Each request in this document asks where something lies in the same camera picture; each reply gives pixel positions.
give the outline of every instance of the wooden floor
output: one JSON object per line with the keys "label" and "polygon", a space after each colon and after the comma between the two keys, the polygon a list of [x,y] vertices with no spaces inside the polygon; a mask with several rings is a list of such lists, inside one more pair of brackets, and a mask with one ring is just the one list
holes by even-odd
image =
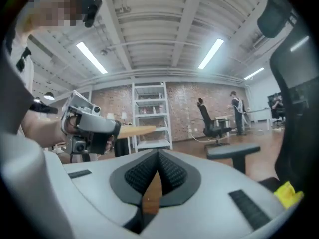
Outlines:
{"label": "wooden floor", "polygon": [[[267,131],[265,123],[258,123],[247,133],[247,136],[233,135],[222,142],[228,142],[232,145],[239,143],[257,143],[260,145],[260,152],[246,156],[246,175],[255,181],[260,181],[269,177],[277,177],[274,164],[280,151],[282,138],[283,132]],[[177,142],[173,144],[173,150],[206,159],[205,144],[195,140]],[[114,158],[114,154],[109,153],[101,156],[99,160],[109,158]],[[65,159],[61,159],[61,161],[62,163],[69,162]],[[218,162],[232,166],[231,159],[218,160]],[[160,206],[160,198],[161,182],[157,173],[143,196],[143,211],[155,214]]]}

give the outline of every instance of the black rubber pad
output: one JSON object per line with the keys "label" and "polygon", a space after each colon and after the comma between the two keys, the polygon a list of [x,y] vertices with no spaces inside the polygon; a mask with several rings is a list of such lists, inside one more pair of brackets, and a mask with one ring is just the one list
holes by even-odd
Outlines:
{"label": "black rubber pad", "polygon": [[244,191],[236,190],[228,194],[254,230],[270,221],[270,218],[245,194]]}
{"label": "black rubber pad", "polygon": [[88,175],[90,173],[92,173],[92,172],[89,170],[83,170],[83,171],[78,171],[78,172],[74,172],[74,173],[68,173],[68,175],[70,176],[71,179],[74,179],[74,178],[82,177],[84,175]]}

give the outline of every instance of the white wall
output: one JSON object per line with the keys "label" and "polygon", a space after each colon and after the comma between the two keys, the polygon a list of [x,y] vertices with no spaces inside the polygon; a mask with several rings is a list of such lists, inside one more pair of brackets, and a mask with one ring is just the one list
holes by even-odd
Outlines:
{"label": "white wall", "polygon": [[[246,87],[247,97],[249,99],[250,109],[260,110],[265,107],[269,107],[268,98],[276,92],[280,92],[279,86],[275,77],[269,68],[265,68],[265,72],[258,75],[258,79],[254,80],[252,83],[246,82],[249,87]],[[253,114],[252,119],[255,120],[266,120],[269,111],[261,111]]]}

